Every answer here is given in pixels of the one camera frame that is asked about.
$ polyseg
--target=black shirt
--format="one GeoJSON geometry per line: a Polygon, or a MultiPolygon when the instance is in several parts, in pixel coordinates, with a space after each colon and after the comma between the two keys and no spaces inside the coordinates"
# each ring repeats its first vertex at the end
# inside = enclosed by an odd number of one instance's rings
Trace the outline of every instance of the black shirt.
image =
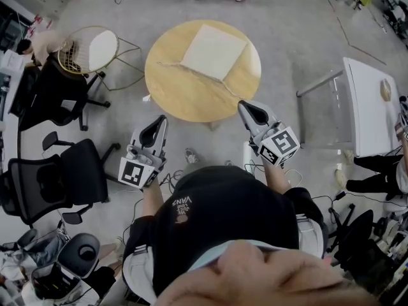
{"type": "Polygon", "coordinates": [[[300,213],[323,223],[304,188],[281,195],[236,166],[203,168],[182,178],[154,217],[133,223],[124,259],[139,245],[152,246],[158,296],[204,252],[228,240],[298,249],[300,213]]]}

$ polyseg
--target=white table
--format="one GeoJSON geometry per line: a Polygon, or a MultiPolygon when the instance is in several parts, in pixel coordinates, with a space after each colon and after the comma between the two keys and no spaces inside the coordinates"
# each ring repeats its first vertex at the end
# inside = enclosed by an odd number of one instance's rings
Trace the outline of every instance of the white table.
{"type": "Polygon", "coordinates": [[[4,105],[3,122],[6,126],[3,131],[4,143],[4,157],[3,157],[3,171],[8,169],[8,161],[17,157],[17,135],[18,135],[18,118],[17,116],[8,113],[10,106],[13,103],[14,95],[17,92],[20,84],[23,70],[20,72],[13,72],[10,80],[10,88],[6,96],[6,103],[4,105]]]}
{"type": "Polygon", "coordinates": [[[343,62],[343,68],[332,70],[296,95],[300,98],[345,73],[349,83],[346,94],[351,113],[351,140],[326,145],[302,143],[301,147],[350,149],[360,157],[385,154],[396,149],[400,146],[394,130],[400,112],[400,95],[394,78],[350,58],[343,58],[343,62]],[[384,79],[391,86],[390,102],[385,102],[380,95],[380,83],[384,79]]]}

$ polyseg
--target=chair armrest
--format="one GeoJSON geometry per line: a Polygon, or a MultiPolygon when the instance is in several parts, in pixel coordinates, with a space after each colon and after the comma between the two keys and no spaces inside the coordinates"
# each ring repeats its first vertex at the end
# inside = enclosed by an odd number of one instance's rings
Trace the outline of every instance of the chair armrest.
{"type": "Polygon", "coordinates": [[[72,142],[65,142],[58,139],[58,134],[56,131],[53,131],[46,135],[43,139],[43,150],[48,150],[53,145],[60,145],[60,146],[73,146],[75,143],[72,142]]]}

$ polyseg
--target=black pants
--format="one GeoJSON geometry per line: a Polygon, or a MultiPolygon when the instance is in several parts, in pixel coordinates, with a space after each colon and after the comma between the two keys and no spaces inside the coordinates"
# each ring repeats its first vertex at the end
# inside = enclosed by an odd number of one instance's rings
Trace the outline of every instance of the black pants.
{"type": "Polygon", "coordinates": [[[402,157],[403,155],[355,157],[356,165],[379,174],[364,180],[348,180],[347,190],[356,193],[402,194],[396,178],[397,165],[402,157]]]}

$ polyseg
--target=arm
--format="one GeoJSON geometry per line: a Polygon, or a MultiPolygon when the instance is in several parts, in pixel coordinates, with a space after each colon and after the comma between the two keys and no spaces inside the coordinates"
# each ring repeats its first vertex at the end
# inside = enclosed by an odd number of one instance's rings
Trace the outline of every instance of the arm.
{"type": "Polygon", "coordinates": [[[404,153],[405,172],[408,175],[408,141],[401,135],[402,152],[404,153]]]}
{"type": "Polygon", "coordinates": [[[265,177],[268,187],[279,194],[284,194],[291,189],[290,183],[286,180],[285,173],[280,166],[274,166],[262,158],[265,168],[265,177]]]}
{"type": "Polygon", "coordinates": [[[163,203],[163,195],[161,194],[159,181],[156,177],[149,187],[143,188],[142,217],[146,215],[155,215],[163,203]]]}

